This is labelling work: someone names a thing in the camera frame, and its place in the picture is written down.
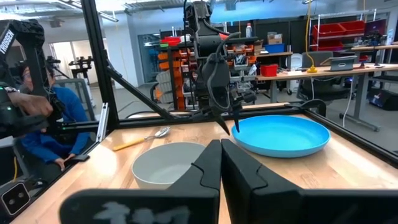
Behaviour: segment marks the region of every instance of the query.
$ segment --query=red bin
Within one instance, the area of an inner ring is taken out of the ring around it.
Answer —
[[[261,65],[261,75],[263,77],[275,77],[278,73],[278,65]]]

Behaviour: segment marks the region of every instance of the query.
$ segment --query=metal spoon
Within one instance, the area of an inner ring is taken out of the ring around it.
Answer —
[[[170,129],[171,129],[171,127],[162,128],[161,130],[157,131],[154,136],[147,136],[147,137],[144,137],[144,138],[139,138],[139,139],[133,140],[131,142],[128,142],[128,143],[125,143],[125,144],[122,144],[122,145],[119,145],[119,146],[115,146],[115,147],[113,147],[113,151],[116,152],[116,151],[118,151],[120,149],[124,149],[125,147],[133,146],[135,144],[144,142],[144,141],[146,141],[148,139],[161,138],[161,137],[165,136],[167,133],[169,133]]]

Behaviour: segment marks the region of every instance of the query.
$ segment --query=black metal frame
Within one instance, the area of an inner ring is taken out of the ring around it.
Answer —
[[[130,85],[120,75],[115,75],[114,72],[108,66],[108,63],[106,61],[107,58],[104,52],[100,23],[96,13],[95,0],[82,1],[82,5],[83,5],[83,14],[85,17],[85,22],[89,34],[88,37],[90,40],[91,50],[94,55],[93,61],[95,63],[97,70],[98,83],[102,99],[103,102],[109,103],[109,120],[108,120],[109,133],[115,129],[140,128],[146,126],[163,126],[171,124],[201,123],[201,122],[214,121],[212,119],[193,120],[190,114],[171,116],[170,114],[165,113],[165,110],[162,110],[157,105],[154,106],[155,105],[154,102],[152,102],[150,99],[148,99],[148,97],[144,96],[136,88]],[[121,83],[122,86],[125,86],[127,90],[129,90],[132,94],[137,96],[145,104],[150,106],[151,109],[153,109],[155,113],[160,114],[160,116],[150,117],[150,118],[118,119],[116,111],[116,103],[111,86],[111,77],[113,77],[117,82]],[[254,108],[254,109],[241,110],[241,112],[239,113],[239,117],[243,119],[252,116],[260,116],[268,114],[285,114],[285,115],[304,114],[310,119],[313,119],[325,125],[329,130],[333,131],[334,133],[339,134],[340,136],[343,136],[346,139],[349,139],[355,145],[363,148],[364,150],[367,150],[371,154],[374,154],[375,156],[384,160],[388,164],[391,164],[394,167],[398,167],[398,156],[395,155],[393,152],[390,152],[386,149],[383,149],[369,142],[368,140],[358,136],[357,134],[352,133],[351,131],[348,131],[345,128],[342,128],[338,124],[310,110],[282,105],[282,106],[272,106],[267,108]],[[223,118],[233,119],[233,116],[229,114],[227,116],[223,116]],[[69,129],[71,131],[93,131],[97,126],[98,122],[89,122],[89,123],[68,124],[63,128]]]

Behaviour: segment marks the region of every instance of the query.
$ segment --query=floor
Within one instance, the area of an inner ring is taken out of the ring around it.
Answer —
[[[385,88],[398,93],[398,84],[386,84]],[[143,85],[139,87],[143,94],[149,96],[150,85]],[[98,88],[92,88],[91,93],[95,99],[96,105],[101,104],[101,94]],[[138,100],[134,95],[125,89],[114,90],[118,114],[120,118],[125,118],[131,113],[138,111],[150,111],[148,106]],[[286,91],[279,92],[279,102],[297,101],[295,95],[289,96]],[[264,95],[258,95],[256,104],[270,103],[269,99]],[[339,118],[340,113],[344,113],[348,104],[347,99],[335,100],[327,109],[327,118],[342,125],[342,120]],[[352,114],[354,110],[355,100],[351,101],[348,114]],[[169,108],[171,105],[160,105],[163,108]],[[376,124],[381,127],[379,132],[374,132],[368,128],[355,124],[346,120],[346,128],[350,131],[362,136],[363,138],[372,141],[373,143],[390,151],[398,150],[398,111],[384,111],[373,105],[366,104],[364,119],[367,122]],[[95,114],[100,114],[100,107],[96,106]]]

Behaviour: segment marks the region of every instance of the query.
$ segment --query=blue plastic plate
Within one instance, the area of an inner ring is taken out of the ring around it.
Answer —
[[[240,133],[232,128],[236,142],[263,156],[293,158],[311,155],[328,143],[324,126],[295,116],[257,116],[239,122]]]

